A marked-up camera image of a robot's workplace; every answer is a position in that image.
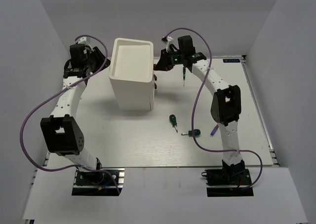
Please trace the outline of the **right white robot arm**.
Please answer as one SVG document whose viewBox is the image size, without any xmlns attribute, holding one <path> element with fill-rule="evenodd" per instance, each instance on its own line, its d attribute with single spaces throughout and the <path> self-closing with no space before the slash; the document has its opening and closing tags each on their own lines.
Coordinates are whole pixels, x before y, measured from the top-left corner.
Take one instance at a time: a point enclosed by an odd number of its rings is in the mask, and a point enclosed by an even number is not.
<svg viewBox="0 0 316 224">
<path fill-rule="evenodd" d="M 210 113 L 219 126 L 223 147 L 223 179 L 229 184 L 236 183 L 245 169 L 237 135 L 241 114 L 240 88 L 237 85 L 229 85 L 212 68 L 206 66 L 207 57 L 196 52 L 191 36 L 179 37 L 178 47 L 172 44 L 173 38 L 170 36 L 161 40 L 166 44 L 166 48 L 161 50 L 155 69 L 168 71 L 175 65 L 183 65 L 183 69 L 188 69 L 198 77 L 211 93 Z"/>
</svg>

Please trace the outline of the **thin green precision screwdriver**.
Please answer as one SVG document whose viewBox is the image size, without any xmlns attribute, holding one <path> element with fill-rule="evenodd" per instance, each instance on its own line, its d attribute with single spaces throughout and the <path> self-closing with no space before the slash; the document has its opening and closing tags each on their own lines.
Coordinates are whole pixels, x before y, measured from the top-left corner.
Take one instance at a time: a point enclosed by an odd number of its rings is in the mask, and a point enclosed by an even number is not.
<svg viewBox="0 0 316 224">
<path fill-rule="evenodd" d="M 183 67 L 183 87 L 185 87 L 185 80 L 186 80 L 186 67 Z"/>
</svg>

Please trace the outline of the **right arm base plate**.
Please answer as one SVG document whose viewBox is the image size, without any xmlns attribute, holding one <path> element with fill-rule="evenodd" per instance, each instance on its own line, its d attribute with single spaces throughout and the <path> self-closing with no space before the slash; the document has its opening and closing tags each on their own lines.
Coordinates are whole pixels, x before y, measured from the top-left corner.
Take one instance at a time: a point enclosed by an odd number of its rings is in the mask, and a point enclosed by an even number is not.
<svg viewBox="0 0 316 224">
<path fill-rule="evenodd" d="M 224 176 L 222 169 L 206 169 L 201 173 L 206 180 L 208 197 L 251 197 L 254 196 L 253 188 L 245 188 L 252 184 L 248 169 L 238 174 L 232 180 Z"/>
</svg>

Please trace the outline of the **blue red screwdriver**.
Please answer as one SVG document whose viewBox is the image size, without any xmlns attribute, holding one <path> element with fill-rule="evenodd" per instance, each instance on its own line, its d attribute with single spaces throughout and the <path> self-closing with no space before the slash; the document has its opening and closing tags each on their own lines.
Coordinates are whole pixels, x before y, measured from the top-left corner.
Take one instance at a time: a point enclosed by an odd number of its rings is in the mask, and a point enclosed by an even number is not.
<svg viewBox="0 0 316 224">
<path fill-rule="evenodd" d="M 216 125 L 210 133 L 210 136 L 213 137 L 218 130 L 218 125 Z"/>
</svg>

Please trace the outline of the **green stubby screwdriver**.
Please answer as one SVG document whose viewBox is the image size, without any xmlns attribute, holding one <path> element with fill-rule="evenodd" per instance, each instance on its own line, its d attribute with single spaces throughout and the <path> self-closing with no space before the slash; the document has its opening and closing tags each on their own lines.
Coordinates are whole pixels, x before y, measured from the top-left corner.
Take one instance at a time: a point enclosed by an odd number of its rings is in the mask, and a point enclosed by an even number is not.
<svg viewBox="0 0 316 224">
<path fill-rule="evenodd" d="M 176 120 L 176 116 L 174 114 L 171 114 L 169 116 L 169 121 L 172 124 L 172 126 L 175 128 L 176 132 L 178 133 L 178 129 L 177 129 L 177 120 Z"/>
<path fill-rule="evenodd" d="M 193 135 L 195 136 L 200 136 L 201 131 L 199 129 L 194 129 L 194 130 L 189 130 L 186 133 L 181 133 L 181 136 L 189 136 L 192 137 Z"/>
</svg>

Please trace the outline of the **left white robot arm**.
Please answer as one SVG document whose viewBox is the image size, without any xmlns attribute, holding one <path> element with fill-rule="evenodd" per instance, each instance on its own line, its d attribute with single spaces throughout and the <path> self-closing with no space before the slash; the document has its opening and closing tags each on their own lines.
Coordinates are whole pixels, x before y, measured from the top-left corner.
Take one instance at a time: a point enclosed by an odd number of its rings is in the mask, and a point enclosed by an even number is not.
<svg viewBox="0 0 316 224">
<path fill-rule="evenodd" d="M 100 169 L 100 161 L 84 147 L 84 135 L 76 122 L 76 114 L 81 96 L 88 80 L 81 79 L 97 72 L 104 64 L 109 66 L 98 47 L 91 48 L 86 43 L 70 46 L 71 58 L 64 67 L 63 92 L 49 117 L 42 118 L 40 127 L 50 153 L 64 157 L 78 165 L 81 171 L 88 168 L 87 178 L 93 184 L 104 179 L 104 171 Z"/>
</svg>

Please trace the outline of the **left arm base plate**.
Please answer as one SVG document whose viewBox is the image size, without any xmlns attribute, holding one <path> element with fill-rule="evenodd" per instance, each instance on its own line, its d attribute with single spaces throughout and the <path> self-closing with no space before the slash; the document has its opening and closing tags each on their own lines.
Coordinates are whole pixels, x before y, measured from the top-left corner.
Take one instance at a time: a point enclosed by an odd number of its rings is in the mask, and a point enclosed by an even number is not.
<svg viewBox="0 0 316 224">
<path fill-rule="evenodd" d="M 111 177 L 104 172 L 81 172 L 76 171 L 72 196 L 119 196 L 124 184 L 124 168 L 110 168 L 107 171 Z"/>
</svg>

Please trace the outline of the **white drawer cabinet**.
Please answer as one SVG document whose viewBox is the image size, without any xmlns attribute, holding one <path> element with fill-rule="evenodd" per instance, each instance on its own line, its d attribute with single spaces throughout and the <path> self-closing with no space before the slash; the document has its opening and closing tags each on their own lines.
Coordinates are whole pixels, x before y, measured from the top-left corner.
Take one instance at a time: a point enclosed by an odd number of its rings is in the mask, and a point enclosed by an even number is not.
<svg viewBox="0 0 316 224">
<path fill-rule="evenodd" d="M 153 110 L 155 93 L 153 43 L 116 38 L 109 79 L 120 110 Z"/>
</svg>

